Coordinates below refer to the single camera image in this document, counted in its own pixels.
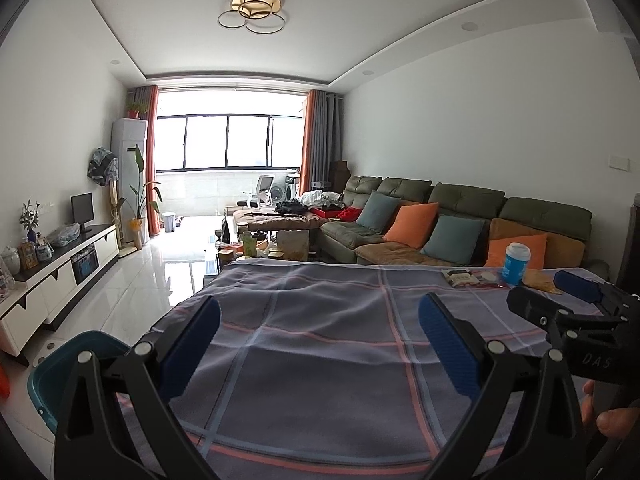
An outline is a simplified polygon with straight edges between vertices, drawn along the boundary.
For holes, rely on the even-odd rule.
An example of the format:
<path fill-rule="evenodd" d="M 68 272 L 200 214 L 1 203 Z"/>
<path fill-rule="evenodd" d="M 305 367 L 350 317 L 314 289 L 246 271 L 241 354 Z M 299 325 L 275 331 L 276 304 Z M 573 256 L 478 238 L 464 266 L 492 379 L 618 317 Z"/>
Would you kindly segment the right hand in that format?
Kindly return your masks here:
<path fill-rule="evenodd" d="M 607 438 L 624 440 L 639 417 L 639 409 L 616 408 L 616 410 L 596 415 L 593 406 L 593 390 L 594 381 L 589 379 L 582 386 L 582 392 L 585 393 L 580 406 L 582 423 L 586 427 L 597 427 L 600 433 Z"/>

